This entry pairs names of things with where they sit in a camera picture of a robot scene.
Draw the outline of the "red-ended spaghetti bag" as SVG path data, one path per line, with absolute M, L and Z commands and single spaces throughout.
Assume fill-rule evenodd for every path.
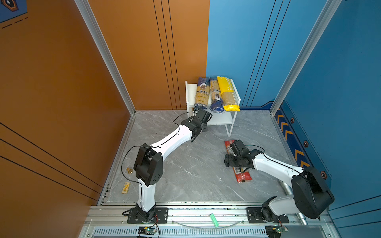
M 236 154 L 233 152 L 230 146 L 234 141 L 235 140 L 228 140 L 228 141 L 225 141 L 224 144 L 226 146 L 227 154 L 233 155 L 235 157 Z M 243 167 L 232 167 L 232 168 L 233 168 L 233 172 L 236 177 L 237 183 L 252 181 L 252 177 L 248 171 L 248 168 L 243 168 Z

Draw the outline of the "Ankara spaghetti bag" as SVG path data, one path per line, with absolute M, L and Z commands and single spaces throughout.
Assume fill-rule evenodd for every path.
M 211 105 L 209 107 L 210 110 L 216 114 L 223 113 L 224 112 L 223 99 L 221 96 L 221 91 L 220 91 L 217 78 L 210 79 L 210 96 L 211 96 Z
M 196 93 L 195 93 L 195 102 L 193 106 L 194 110 L 207 109 L 209 93 L 210 93 L 210 78 L 199 77 Z

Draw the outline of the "yellow Pastatime spaghetti bag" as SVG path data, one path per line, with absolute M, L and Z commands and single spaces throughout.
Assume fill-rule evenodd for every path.
M 217 81 L 221 91 L 224 110 L 227 112 L 239 112 L 240 106 L 235 98 L 235 89 L 232 79 L 218 76 Z

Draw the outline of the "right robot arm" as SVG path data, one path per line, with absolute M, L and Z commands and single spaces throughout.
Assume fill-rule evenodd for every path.
M 262 220 L 273 223 L 278 217 L 301 213 L 310 219 L 320 215 L 335 198 L 320 172 L 314 167 L 301 168 L 270 157 L 258 149 L 249 150 L 241 140 L 229 145 L 231 154 L 225 155 L 226 167 L 253 169 L 267 173 L 286 183 L 291 195 L 273 196 L 262 204 Z

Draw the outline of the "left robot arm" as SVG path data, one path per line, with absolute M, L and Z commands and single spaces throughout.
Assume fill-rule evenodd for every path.
M 187 141 L 193 142 L 207 127 L 211 118 L 210 112 L 200 109 L 180 124 L 173 121 L 177 128 L 165 138 L 151 145 L 139 146 L 134 164 L 139 184 L 139 198 L 135 210 L 144 222 L 150 222 L 155 217 L 155 189 L 164 173 L 164 161 L 182 144 Z

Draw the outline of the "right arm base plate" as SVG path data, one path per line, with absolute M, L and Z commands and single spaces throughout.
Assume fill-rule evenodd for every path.
M 259 224 L 259 223 L 289 223 L 287 215 L 276 216 L 267 208 L 262 207 L 248 207 L 246 208 L 247 217 L 249 223 Z

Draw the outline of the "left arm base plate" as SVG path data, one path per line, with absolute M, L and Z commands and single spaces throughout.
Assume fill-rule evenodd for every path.
M 167 207 L 153 207 L 148 212 L 143 211 L 139 207 L 134 207 L 128 212 L 128 224 L 166 224 L 168 221 Z

